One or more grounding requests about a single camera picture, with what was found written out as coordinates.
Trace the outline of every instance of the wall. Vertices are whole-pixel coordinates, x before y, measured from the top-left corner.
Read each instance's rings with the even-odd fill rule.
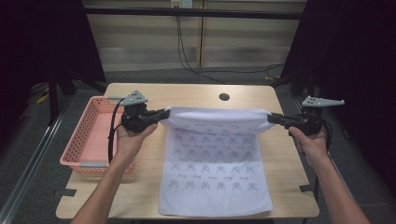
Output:
[[[84,0],[84,4],[170,7],[169,0]],[[224,10],[302,12],[304,5],[305,1],[301,0],[193,1],[193,8]],[[178,56],[175,17],[88,15],[88,19],[106,72],[182,67]],[[298,22],[180,18],[180,26],[191,67],[265,66],[286,61]]]

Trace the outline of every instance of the forearm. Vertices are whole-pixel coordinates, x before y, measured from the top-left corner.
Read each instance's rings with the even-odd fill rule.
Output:
[[[332,223],[370,223],[353,200],[330,159],[314,168],[324,194]]]
[[[120,186],[125,165],[114,159],[90,198],[80,208],[72,223],[106,223],[111,204]]]

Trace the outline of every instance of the black cable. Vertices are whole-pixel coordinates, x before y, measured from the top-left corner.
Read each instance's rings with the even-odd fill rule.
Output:
[[[325,119],[323,119],[324,127],[326,129],[326,149],[329,151],[329,147],[332,140],[332,125]]]
[[[212,79],[212,80],[214,80],[214,81],[217,81],[218,83],[225,84],[224,82],[222,82],[222,81],[220,81],[220,80],[217,80],[217,79],[215,79],[215,78],[213,78],[213,77],[207,77],[207,76],[201,75],[201,74],[197,73],[196,71],[194,71],[194,70],[191,68],[191,66],[190,66],[190,64],[189,64],[189,61],[187,60],[186,52],[184,51],[183,37],[182,37],[182,35],[181,35],[180,17],[177,16],[177,17],[176,17],[176,20],[177,20],[177,52],[178,52],[178,58],[180,59],[181,65],[182,65],[187,71],[193,72],[193,73],[194,73],[195,75],[197,75],[197,76],[206,77],[206,78]],[[186,61],[186,64],[187,64],[188,68],[186,67],[186,65],[184,65],[183,61],[181,60],[181,55],[180,55],[180,44],[181,44],[182,52],[183,52],[183,54],[184,54],[184,59],[185,59],[185,61]]]
[[[113,116],[111,117],[110,132],[108,134],[108,148],[107,148],[108,163],[111,163],[111,161],[113,160],[114,135],[116,133],[116,130],[121,126],[121,124],[119,124],[116,128],[114,128],[114,120],[116,119],[116,114],[117,114],[117,110],[120,107],[120,103],[123,100],[124,98],[120,99],[120,101],[116,104],[116,106],[114,107]]]
[[[183,56],[184,56],[184,60],[186,62],[186,65],[183,63],[182,59],[181,59],[181,54],[180,54],[180,45],[181,45],[181,51],[183,52]],[[180,23],[180,17],[177,16],[177,52],[178,52],[178,58],[180,60],[181,65],[190,72],[193,72],[195,75],[200,76],[200,77],[206,77],[206,78],[210,78],[214,81],[217,81],[221,84],[225,84],[224,82],[217,80],[213,77],[207,77],[202,75],[201,73],[241,73],[241,74],[252,74],[252,73],[261,73],[261,72],[265,72],[267,74],[267,76],[269,76],[268,71],[271,69],[274,69],[276,67],[279,67],[281,65],[283,65],[283,63],[277,63],[277,64],[271,64],[269,66],[267,66],[265,69],[262,70],[256,70],[256,71],[233,71],[233,70],[206,70],[206,71],[196,71],[194,69],[192,69],[192,67],[189,64],[189,61],[187,60],[187,56],[186,56],[186,52],[184,50],[184,44],[183,44],[183,37],[181,34],[181,23]]]
[[[281,77],[281,78],[278,79],[277,81],[271,83],[270,86],[273,87],[273,88],[276,88],[276,87],[281,86],[281,85],[289,84],[289,83],[291,83],[295,78],[297,78],[297,77],[299,76],[299,74],[300,74],[301,72],[303,72],[303,71],[304,71],[304,69],[297,69],[297,70],[291,72],[291,74],[289,74],[288,76]]]

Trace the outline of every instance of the white towel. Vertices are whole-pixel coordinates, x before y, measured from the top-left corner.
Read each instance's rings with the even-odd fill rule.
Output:
[[[273,126],[267,111],[166,109],[160,214],[233,217],[273,209],[256,136]]]

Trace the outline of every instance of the wooden table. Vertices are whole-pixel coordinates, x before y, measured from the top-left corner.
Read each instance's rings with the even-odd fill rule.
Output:
[[[187,84],[134,84],[114,83],[106,90],[106,96],[123,96],[138,90],[148,98],[148,110],[169,105],[211,108],[262,108],[282,113],[276,93],[271,87],[236,85],[187,85]],[[230,95],[228,101],[219,98],[221,93]],[[166,128],[159,125],[149,136],[134,159],[134,170],[125,175],[115,197],[109,217],[180,218],[158,213],[158,194],[163,171]],[[288,131],[276,125],[259,135],[262,160],[274,210],[248,217],[233,218],[281,218],[315,217],[318,205],[312,192],[301,192],[299,186],[308,180]],[[71,174],[67,189],[76,189],[74,197],[63,196],[56,214],[59,218],[72,218],[91,195],[100,175]]]

